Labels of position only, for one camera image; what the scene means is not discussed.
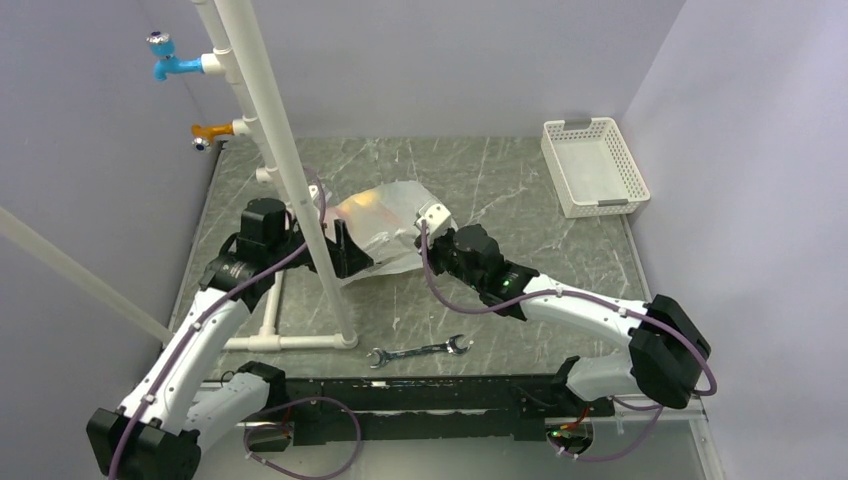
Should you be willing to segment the translucent white plastic bag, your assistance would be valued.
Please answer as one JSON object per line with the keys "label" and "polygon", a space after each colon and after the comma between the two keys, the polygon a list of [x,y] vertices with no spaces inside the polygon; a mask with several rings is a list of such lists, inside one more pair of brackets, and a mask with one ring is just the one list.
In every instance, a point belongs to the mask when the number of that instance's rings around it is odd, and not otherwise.
{"label": "translucent white plastic bag", "polygon": [[373,267],[340,282],[346,285],[420,269],[422,259],[415,245],[420,230],[415,220],[419,209],[429,203],[443,204],[420,182],[397,181],[351,195],[328,208],[328,238],[334,239],[332,222],[344,220],[355,243],[375,262]]}

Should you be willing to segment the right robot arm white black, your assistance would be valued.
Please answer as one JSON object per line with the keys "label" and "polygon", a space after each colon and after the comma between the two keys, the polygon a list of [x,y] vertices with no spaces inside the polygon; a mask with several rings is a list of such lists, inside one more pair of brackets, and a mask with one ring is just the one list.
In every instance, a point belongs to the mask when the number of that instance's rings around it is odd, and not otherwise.
{"label": "right robot arm white black", "polygon": [[447,308],[563,325],[616,347],[604,357],[564,361],[550,391],[560,413],[574,415],[600,398],[631,394],[682,409],[693,397],[716,392],[707,365],[711,347],[675,299],[657,294],[639,302],[569,286],[507,260],[480,225],[438,231],[419,221],[417,228],[427,284]]}

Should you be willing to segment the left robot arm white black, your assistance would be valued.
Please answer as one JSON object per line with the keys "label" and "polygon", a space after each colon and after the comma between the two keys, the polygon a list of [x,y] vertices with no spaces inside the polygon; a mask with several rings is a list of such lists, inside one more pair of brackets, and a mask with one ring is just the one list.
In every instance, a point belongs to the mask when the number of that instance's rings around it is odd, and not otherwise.
{"label": "left robot arm white black", "polygon": [[195,395],[227,341],[273,286],[276,273],[316,268],[299,222],[277,199],[250,201],[240,228],[206,267],[192,306],[151,370],[86,433],[109,479],[190,479],[201,457],[237,423],[272,420],[295,406],[283,370],[249,361],[216,392]]}

